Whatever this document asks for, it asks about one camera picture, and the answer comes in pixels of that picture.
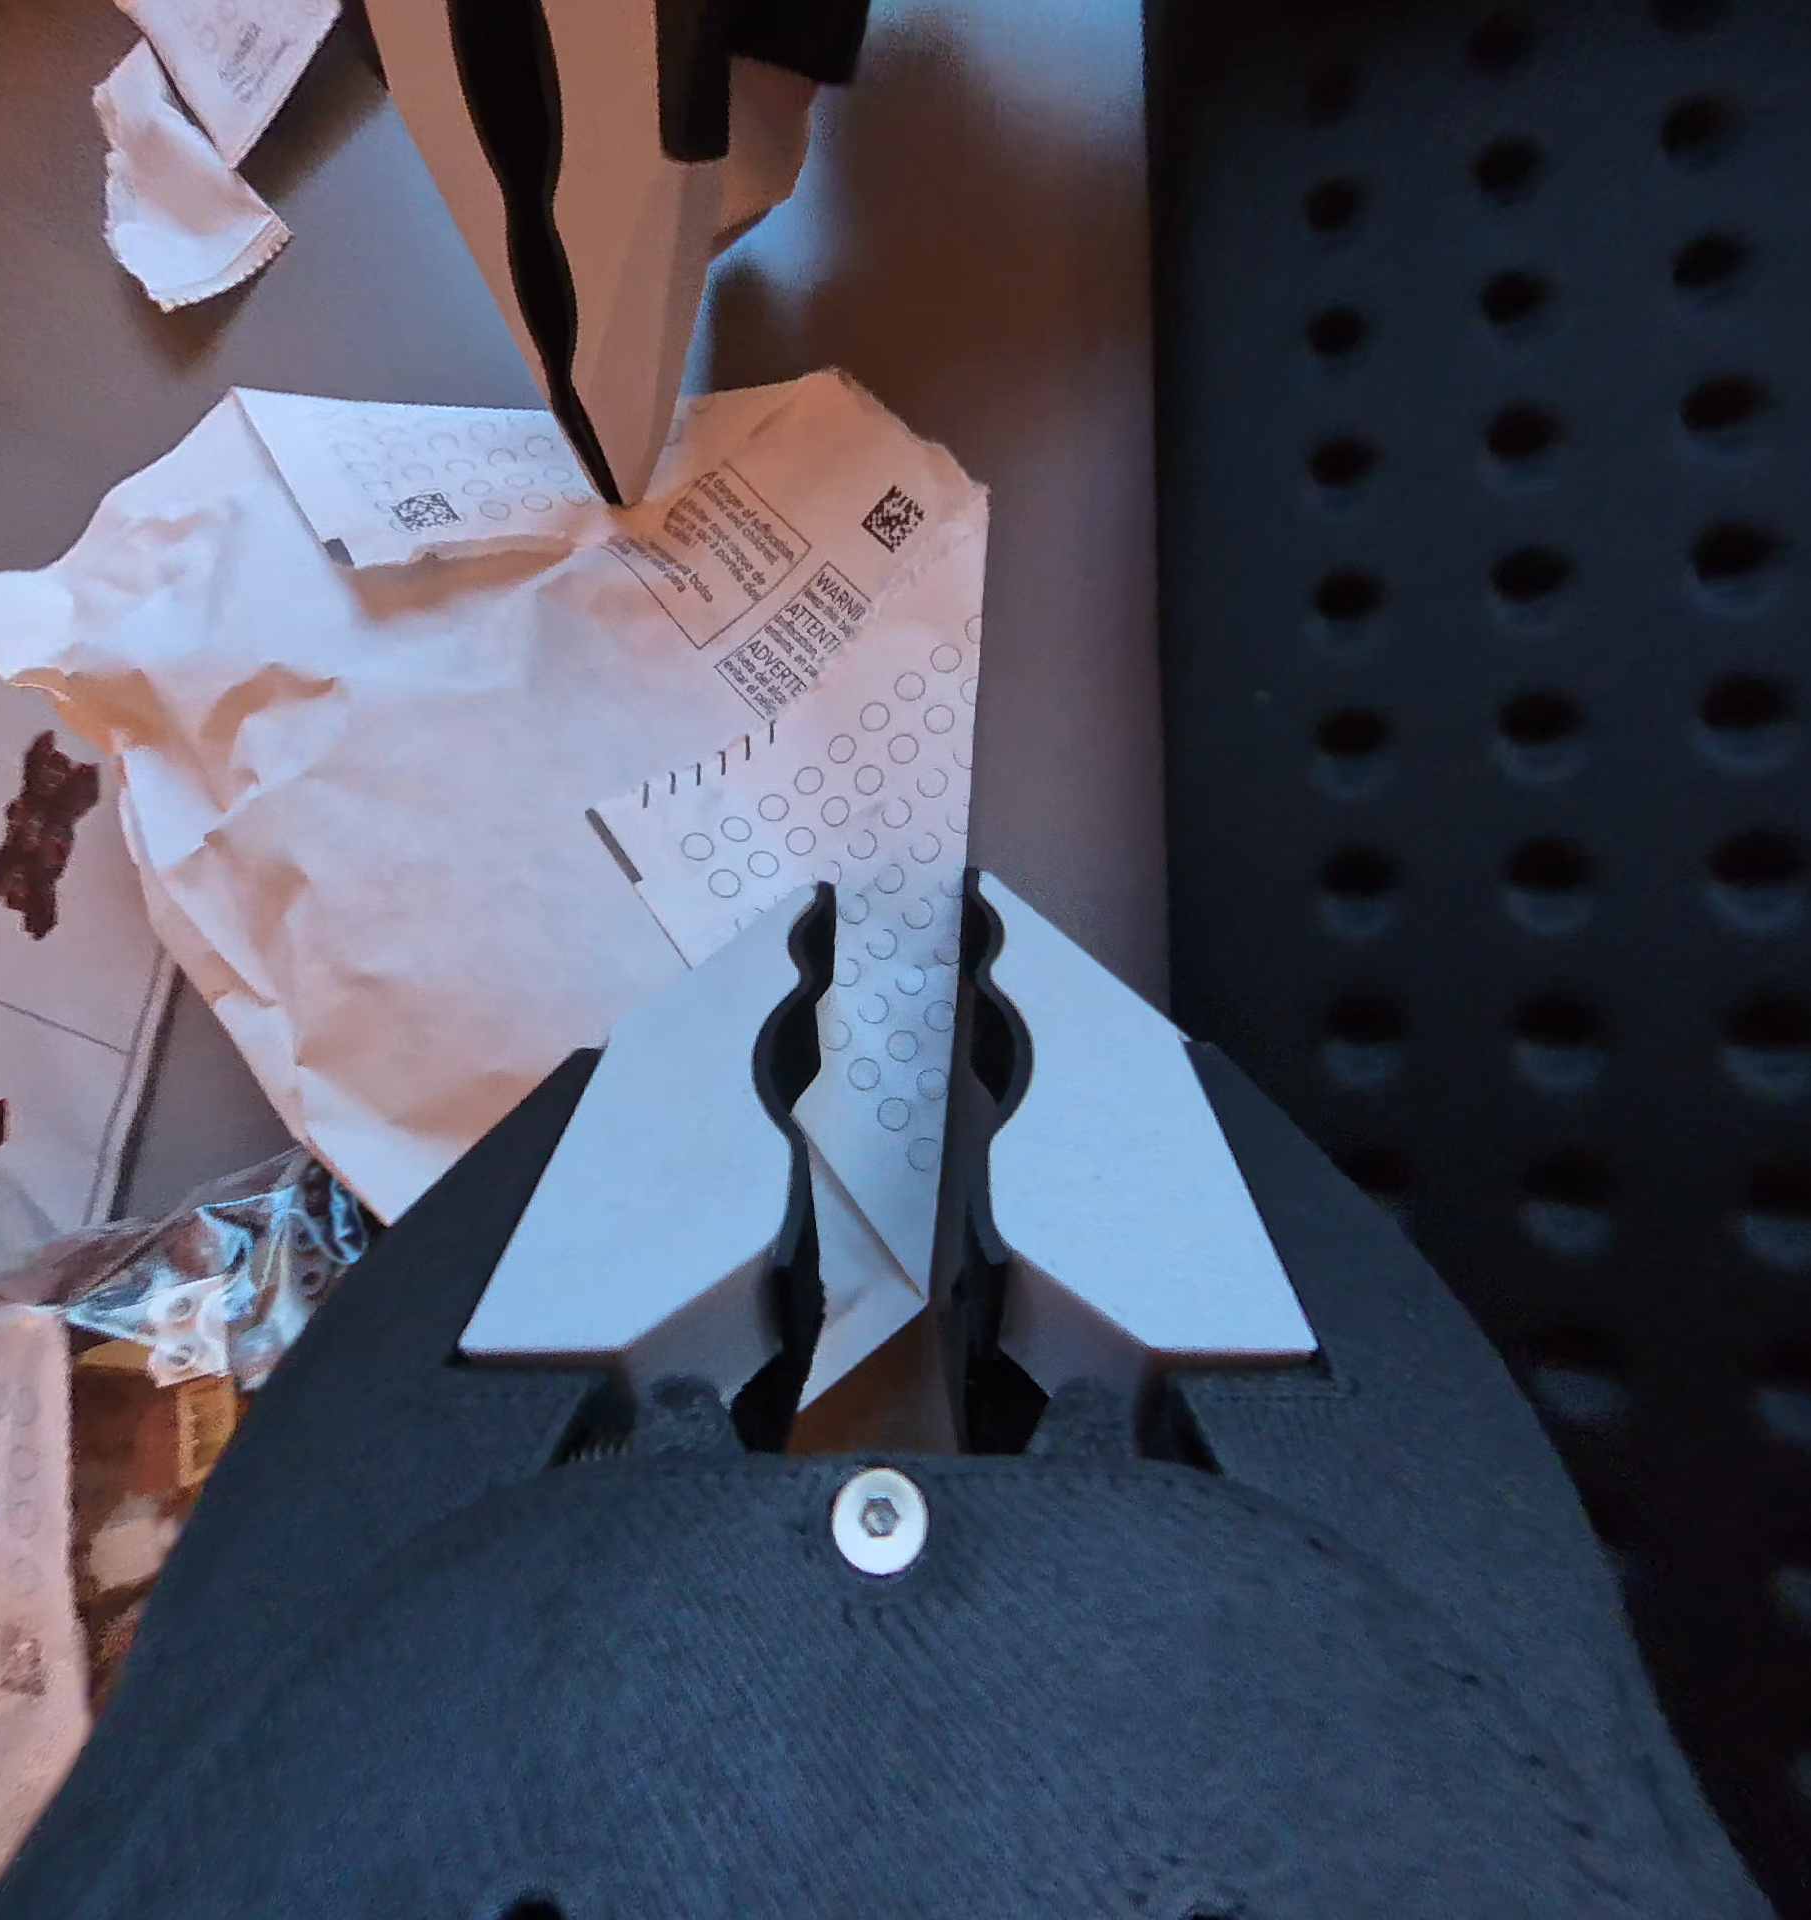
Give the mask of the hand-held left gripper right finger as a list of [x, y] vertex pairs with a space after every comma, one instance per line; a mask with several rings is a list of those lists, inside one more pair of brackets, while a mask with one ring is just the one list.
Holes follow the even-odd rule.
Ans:
[[1181, 1028], [1006, 880], [965, 870], [962, 1447], [1024, 1447], [1077, 1384], [1149, 1432], [1169, 1380], [1319, 1351]]

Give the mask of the clear zip bag green seal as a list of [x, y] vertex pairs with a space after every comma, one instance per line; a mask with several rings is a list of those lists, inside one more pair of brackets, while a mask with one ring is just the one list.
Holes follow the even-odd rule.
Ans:
[[161, 1384], [224, 1375], [256, 1398], [375, 1235], [301, 1149], [198, 1187], [163, 1219], [50, 1235], [0, 1173], [0, 1306], [54, 1308], [69, 1348], [127, 1340]]

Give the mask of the large white paper bag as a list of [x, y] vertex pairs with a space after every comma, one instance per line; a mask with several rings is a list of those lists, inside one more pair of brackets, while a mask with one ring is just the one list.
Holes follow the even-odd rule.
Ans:
[[684, 401], [609, 507], [545, 411], [233, 389], [0, 572], [153, 924], [384, 1221], [566, 1053], [837, 890], [813, 1403], [929, 1303], [989, 490], [841, 371]]

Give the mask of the white printed paper packet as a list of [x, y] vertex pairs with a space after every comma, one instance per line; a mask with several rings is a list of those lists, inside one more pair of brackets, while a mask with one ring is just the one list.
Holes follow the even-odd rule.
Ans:
[[90, 1724], [70, 1464], [64, 1330], [0, 1308], [0, 1811], [57, 1784]]

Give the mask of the torn white paper packet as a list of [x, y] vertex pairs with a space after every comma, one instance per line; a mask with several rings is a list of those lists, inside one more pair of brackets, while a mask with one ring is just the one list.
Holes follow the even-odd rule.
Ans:
[[94, 89], [94, 108], [107, 140], [105, 237], [163, 310], [242, 286], [290, 241], [187, 114], [149, 42]]

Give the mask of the open instruction booklet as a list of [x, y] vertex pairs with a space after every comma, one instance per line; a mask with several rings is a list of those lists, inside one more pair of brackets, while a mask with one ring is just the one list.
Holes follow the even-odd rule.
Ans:
[[0, 1173], [60, 1230], [112, 1211], [176, 979], [112, 789], [0, 677]]

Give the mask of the pile of small toy bricks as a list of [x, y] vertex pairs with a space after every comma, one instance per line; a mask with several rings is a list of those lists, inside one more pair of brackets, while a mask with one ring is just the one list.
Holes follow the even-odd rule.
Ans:
[[73, 1348], [73, 1596], [99, 1710], [142, 1612], [251, 1395], [224, 1375], [161, 1384], [149, 1348]]

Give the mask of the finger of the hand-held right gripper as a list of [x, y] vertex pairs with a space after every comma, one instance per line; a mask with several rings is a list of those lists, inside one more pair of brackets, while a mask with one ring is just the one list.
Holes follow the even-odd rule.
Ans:
[[539, 2], [366, 6], [385, 89], [595, 490], [621, 500], [576, 386], [579, 302], [556, 227], [564, 108]]
[[564, 108], [556, 227], [579, 302], [576, 386], [621, 490], [661, 456], [712, 260], [787, 203], [817, 83], [732, 60], [729, 155], [663, 155], [657, 3], [547, 3]]

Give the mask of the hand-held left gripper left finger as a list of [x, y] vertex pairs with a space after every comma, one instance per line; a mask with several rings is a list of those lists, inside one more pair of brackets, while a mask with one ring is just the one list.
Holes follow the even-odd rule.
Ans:
[[707, 1381], [792, 1419], [825, 1294], [796, 1100], [820, 1072], [837, 890], [798, 886], [611, 1033], [459, 1351], [644, 1398]]

